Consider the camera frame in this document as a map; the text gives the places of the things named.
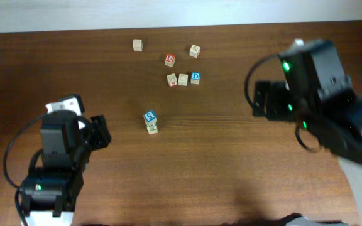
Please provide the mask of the plain wooden row block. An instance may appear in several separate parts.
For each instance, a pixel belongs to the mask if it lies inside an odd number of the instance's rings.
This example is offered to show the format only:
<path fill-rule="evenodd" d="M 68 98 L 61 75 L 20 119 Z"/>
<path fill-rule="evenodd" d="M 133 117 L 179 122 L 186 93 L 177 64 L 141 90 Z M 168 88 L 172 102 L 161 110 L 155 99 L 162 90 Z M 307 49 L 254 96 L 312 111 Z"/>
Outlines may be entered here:
<path fill-rule="evenodd" d="M 157 134 L 158 129 L 157 127 L 147 127 L 148 134 Z"/>

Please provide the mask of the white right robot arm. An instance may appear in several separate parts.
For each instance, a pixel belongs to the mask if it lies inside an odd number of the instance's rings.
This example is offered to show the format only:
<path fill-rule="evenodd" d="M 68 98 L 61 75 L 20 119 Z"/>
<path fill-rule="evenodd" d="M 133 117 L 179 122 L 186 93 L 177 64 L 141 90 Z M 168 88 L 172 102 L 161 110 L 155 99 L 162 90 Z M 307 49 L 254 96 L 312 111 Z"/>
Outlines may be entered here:
<path fill-rule="evenodd" d="M 362 224 L 362 97 L 355 94 L 330 40 L 294 41 L 289 49 L 268 55 L 278 59 L 285 80 L 258 81 L 247 102 L 255 117 L 295 124 L 313 135 L 317 153 L 327 149 L 338 159 L 353 192 Z"/>

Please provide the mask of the yellow O letter block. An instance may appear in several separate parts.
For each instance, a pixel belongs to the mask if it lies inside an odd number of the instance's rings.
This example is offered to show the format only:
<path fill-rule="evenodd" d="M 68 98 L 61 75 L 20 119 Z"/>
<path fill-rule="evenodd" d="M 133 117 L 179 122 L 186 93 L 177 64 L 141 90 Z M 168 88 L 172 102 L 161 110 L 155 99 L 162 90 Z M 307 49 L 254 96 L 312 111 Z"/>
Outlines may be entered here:
<path fill-rule="evenodd" d="M 146 123 L 146 128 L 149 129 L 149 130 L 155 130 L 155 129 L 157 129 L 157 123 L 156 122 L 151 123 L 151 124 Z"/>

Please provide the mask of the green R letter block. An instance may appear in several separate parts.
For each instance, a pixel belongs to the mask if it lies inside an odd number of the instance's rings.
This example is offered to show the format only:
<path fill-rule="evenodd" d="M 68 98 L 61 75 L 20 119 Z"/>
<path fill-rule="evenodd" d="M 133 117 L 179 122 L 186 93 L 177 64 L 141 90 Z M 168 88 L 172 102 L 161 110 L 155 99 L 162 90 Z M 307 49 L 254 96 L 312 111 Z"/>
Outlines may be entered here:
<path fill-rule="evenodd" d="M 152 110 L 149 110 L 148 112 L 146 112 L 143 115 L 143 118 L 144 118 L 146 124 L 154 124 L 157 122 L 157 116 Z"/>

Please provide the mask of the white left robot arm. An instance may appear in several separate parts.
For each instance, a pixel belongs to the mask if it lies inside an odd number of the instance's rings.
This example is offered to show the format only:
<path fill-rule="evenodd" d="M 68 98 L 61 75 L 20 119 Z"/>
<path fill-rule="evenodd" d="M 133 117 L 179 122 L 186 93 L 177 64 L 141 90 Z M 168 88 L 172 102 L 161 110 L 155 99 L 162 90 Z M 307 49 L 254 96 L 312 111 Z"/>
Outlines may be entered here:
<path fill-rule="evenodd" d="M 41 117 L 42 147 L 16 194 L 23 225 L 71 225 L 83 172 L 93 151 L 108 147 L 111 135 L 103 115 L 83 117 L 80 95 L 46 105 Z"/>

